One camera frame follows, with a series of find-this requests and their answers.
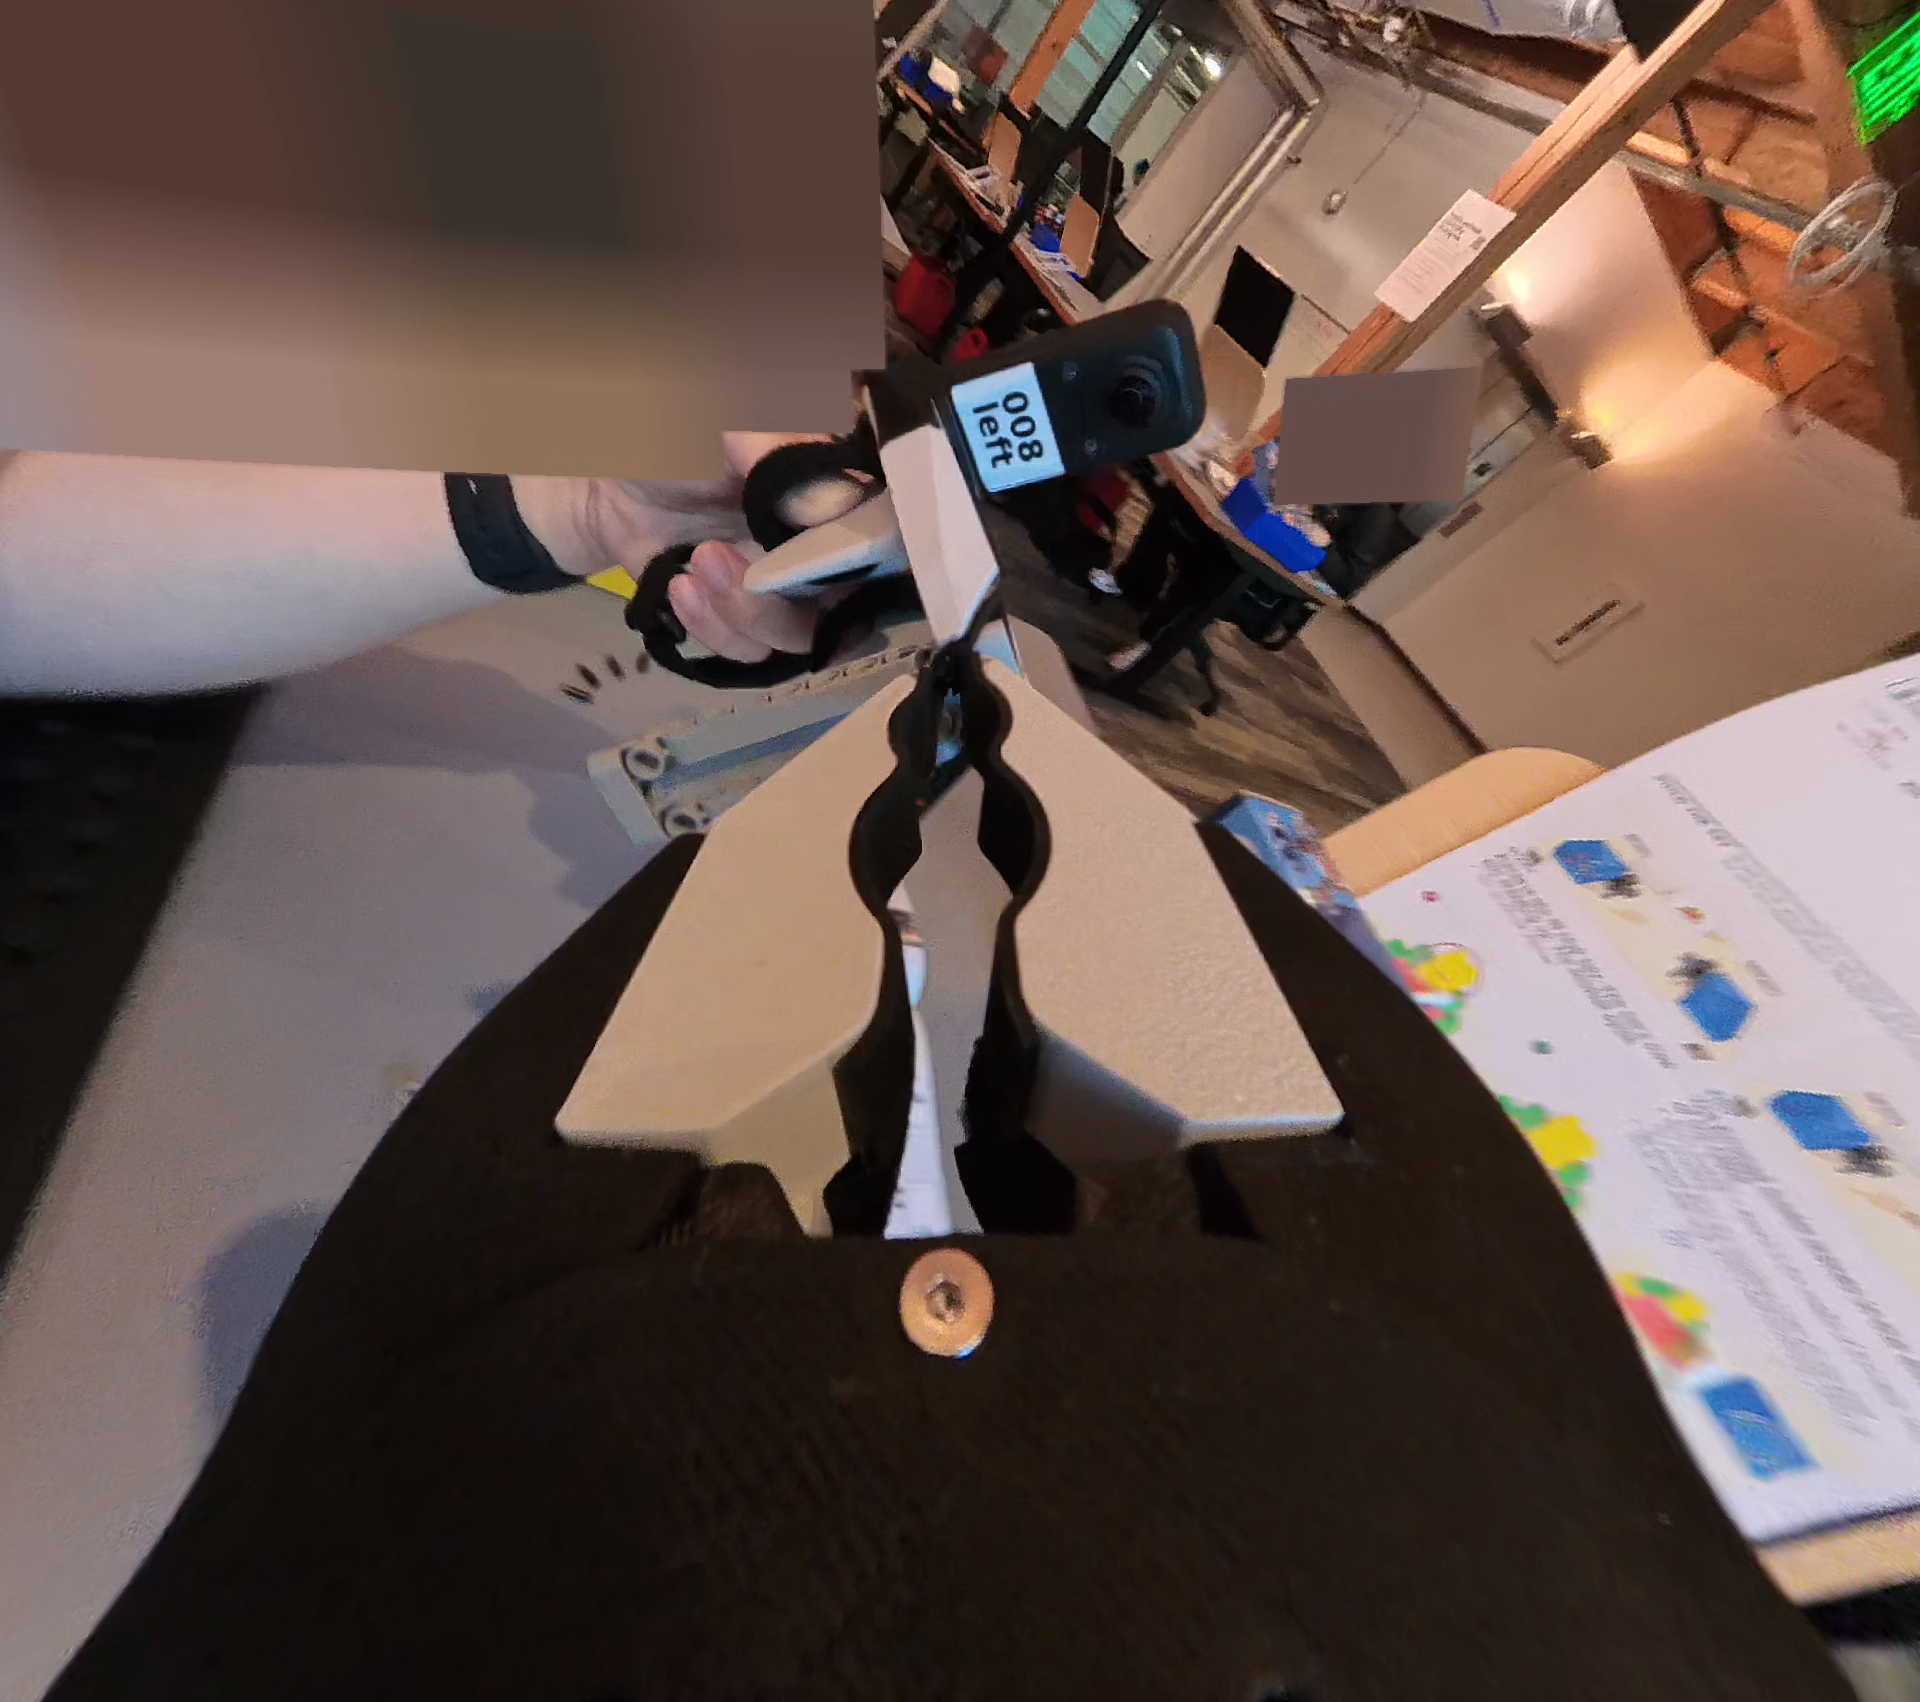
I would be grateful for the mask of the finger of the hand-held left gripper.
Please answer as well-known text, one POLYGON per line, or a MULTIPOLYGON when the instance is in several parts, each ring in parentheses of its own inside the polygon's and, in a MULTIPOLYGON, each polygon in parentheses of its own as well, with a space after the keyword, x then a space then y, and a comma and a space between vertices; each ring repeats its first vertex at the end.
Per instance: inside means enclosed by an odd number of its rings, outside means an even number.
POLYGON ((879 461, 936 646, 981 646, 999 616, 1000 566, 949 432, 923 419, 883 442, 879 461))
POLYGON ((1087 696, 1059 642, 1016 613, 973 620, 975 730, 1092 730, 1087 696))

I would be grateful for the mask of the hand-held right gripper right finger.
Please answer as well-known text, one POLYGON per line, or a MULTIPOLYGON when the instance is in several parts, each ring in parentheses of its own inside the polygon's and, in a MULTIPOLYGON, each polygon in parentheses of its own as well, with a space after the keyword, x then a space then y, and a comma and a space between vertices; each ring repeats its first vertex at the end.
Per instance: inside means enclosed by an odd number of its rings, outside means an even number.
POLYGON ((988 1233, 1065 1233, 1097 1169, 1332 1131, 1332 1079, 1222 851, 1006 662, 969 657, 977 843, 1009 887, 954 1162, 988 1233))

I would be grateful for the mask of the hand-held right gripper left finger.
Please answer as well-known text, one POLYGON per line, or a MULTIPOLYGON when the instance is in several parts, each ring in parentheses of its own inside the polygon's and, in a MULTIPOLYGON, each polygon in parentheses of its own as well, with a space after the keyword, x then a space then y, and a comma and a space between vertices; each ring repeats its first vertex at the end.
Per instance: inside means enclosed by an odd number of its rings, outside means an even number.
POLYGON ((573 1145, 769 1168, 803 1225, 852 1158, 835 1070, 883 998, 852 827, 899 760, 899 676, 735 802, 696 850, 555 1116, 573 1145))

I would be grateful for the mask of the grey perforated building beam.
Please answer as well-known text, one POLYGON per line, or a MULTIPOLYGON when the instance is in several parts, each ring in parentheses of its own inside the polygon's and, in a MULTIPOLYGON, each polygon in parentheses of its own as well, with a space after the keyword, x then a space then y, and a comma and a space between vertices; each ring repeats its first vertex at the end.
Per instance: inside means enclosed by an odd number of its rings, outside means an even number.
POLYGON ((911 679, 915 662, 899 651, 733 691, 714 712, 588 754, 588 782, 641 847, 704 834, 885 686, 911 679))

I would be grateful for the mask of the person's left forearm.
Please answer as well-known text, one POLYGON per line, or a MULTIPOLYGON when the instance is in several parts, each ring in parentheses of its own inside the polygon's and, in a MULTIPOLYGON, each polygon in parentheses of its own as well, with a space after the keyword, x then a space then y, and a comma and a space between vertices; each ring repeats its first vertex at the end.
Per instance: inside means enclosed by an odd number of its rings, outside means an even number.
POLYGON ((434 472, 4 453, 7 696, 273 682, 489 602, 434 472))

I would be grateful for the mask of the grey desk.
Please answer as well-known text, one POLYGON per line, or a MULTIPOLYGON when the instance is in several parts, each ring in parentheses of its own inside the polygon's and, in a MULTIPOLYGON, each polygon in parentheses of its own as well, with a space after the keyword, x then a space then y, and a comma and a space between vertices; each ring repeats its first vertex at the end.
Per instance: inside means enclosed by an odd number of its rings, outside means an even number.
POLYGON ((156 1541, 421 1084, 645 863, 586 760, 675 689, 618 621, 512 602, 255 708, 4 1278, 4 1697, 156 1541))

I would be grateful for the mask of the person's left hand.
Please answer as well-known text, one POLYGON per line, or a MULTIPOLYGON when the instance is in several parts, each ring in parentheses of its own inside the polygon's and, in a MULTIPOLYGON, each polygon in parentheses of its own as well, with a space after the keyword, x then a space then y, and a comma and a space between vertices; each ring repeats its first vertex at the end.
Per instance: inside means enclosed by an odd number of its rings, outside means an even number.
POLYGON ((820 610, 756 594, 749 569, 769 541, 750 528, 749 475, 776 449, 824 444, 826 434, 727 432, 724 474, 708 479, 585 475, 564 479, 552 558, 578 575, 620 568, 639 579, 673 545, 691 545, 666 584, 666 606, 692 646, 714 660, 762 664, 813 647, 820 610))

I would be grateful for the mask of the tan wooden chair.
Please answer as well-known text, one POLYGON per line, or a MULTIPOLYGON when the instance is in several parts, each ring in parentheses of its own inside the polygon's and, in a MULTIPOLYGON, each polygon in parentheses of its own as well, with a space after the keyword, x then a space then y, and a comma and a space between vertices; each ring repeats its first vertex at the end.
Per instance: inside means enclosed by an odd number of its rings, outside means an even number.
POLYGON ((1193 447, 1236 451, 1256 434, 1271 413, 1267 401, 1269 363, 1248 353, 1222 326, 1212 324, 1201 335, 1201 361, 1207 391, 1207 417, 1193 447))

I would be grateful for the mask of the black monitor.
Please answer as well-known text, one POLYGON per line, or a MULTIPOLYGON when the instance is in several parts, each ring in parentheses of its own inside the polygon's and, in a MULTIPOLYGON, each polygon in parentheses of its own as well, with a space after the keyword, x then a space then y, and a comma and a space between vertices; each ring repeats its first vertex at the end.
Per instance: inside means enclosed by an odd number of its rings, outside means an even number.
POLYGON ((1236 245, 1221 283, 1212 326, 1269 369, 1295 302, 1296 290, 1284 276, 1244 245, 1236 245))

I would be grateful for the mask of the blue printed toy box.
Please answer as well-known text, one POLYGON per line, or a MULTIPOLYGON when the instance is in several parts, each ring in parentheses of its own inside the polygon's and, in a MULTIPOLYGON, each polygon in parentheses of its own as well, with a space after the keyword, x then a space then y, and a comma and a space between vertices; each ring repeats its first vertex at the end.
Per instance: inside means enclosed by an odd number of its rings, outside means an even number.
POLYGON ((1277 873, 1311 909, 1329 921, 1353 948, 1391 980, 1394 957, 1340 873, 1332 851, 1306 813, 1286 802, 1236 794, 1205 815, 1277 873))

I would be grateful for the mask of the blue storage bin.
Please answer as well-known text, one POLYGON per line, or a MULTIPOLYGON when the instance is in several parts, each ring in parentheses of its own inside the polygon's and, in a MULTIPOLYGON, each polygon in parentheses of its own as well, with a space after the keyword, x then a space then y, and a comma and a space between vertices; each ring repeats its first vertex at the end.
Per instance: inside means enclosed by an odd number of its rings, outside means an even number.
POLYGON ((1296 573, 1314 573, 1329 559, 1332 533, 1312 508, 1279 505, 1248 475, 1221 500, 1221 510, 1264 555, 1296 573))

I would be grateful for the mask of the white paper notice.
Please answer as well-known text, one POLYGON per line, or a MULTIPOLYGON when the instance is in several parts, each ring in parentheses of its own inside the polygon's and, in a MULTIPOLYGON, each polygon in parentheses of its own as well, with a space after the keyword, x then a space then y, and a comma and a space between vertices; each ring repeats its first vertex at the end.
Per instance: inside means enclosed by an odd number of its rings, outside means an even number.
POLYGON ((1513 207, 1472 188, 1463 192, 1380 279, 1376 303, 1402 321, 1416 321, 1515 219, 1513 207))

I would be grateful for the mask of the black wristband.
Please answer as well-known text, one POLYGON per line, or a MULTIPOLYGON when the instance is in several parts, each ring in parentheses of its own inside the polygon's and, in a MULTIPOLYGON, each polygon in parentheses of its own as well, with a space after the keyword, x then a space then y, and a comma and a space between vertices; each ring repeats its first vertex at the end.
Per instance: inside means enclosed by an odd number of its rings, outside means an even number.
POLYGON ((481 586, 508 595, 536 595, 585 582, 532 530, 512 475, 446 470, 442 486, 452 538, 481 586))

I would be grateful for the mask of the colourful instruction booklet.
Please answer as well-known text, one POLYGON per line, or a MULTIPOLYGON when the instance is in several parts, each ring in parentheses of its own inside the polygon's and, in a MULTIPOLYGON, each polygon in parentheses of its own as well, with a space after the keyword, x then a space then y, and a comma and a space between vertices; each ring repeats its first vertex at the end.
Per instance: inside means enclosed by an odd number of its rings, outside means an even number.
POLYGON ((1362 899, 1755 1543, 1916 1509, 1916 657, 1362 899))

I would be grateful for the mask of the white valve wheel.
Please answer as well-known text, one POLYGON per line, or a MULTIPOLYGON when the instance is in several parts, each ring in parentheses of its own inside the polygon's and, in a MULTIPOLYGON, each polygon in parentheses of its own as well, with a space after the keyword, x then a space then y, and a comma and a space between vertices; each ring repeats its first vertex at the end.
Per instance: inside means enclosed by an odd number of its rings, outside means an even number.
POLYGON ((1881 175, 1860 178, 1829 199, 1794 235, 1785 281, 1796 298, 1850 290, 1864 276, 1907 272, 1908 250, 1895 239, 1899 188, 1881 175))

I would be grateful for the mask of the green exit sign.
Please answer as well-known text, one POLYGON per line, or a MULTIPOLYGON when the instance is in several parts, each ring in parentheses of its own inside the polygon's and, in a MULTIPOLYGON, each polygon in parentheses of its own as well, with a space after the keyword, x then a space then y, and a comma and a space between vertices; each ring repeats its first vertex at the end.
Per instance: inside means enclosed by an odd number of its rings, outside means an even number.
POLYGON ((1878 142, 1918 105, 1918 7, 1889 21, 1848 65, 1857 142, 1878 142))

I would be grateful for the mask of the white wall vent plate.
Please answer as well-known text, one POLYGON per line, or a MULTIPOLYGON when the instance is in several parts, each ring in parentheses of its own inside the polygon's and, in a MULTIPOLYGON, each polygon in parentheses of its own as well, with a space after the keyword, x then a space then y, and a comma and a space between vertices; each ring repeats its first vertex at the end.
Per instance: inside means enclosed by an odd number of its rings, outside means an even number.
POLYGON ((1547 662, 1564 665, 1593 649, 1619 627, 1628 626, 1643 610, 1645 604, 1636 595, 1621 589, 1602 589, 1594 599, 1578 606, 1578 610, 1536 629, 1532 643, 1547 662))

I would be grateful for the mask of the wooden post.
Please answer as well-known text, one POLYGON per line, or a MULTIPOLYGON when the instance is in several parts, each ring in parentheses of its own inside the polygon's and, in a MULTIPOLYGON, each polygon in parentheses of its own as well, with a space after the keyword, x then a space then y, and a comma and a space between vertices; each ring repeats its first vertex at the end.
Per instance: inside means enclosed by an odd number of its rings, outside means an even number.
POLYGON ((1700 0, 1648 55, 1622 47, 1500 175, 1507 211, 1415 315, 1376 302, 1316 365, 1320 378, 1400 369, 1480 285, 1538 235, 1645 125, 1781 0, 1700 0))

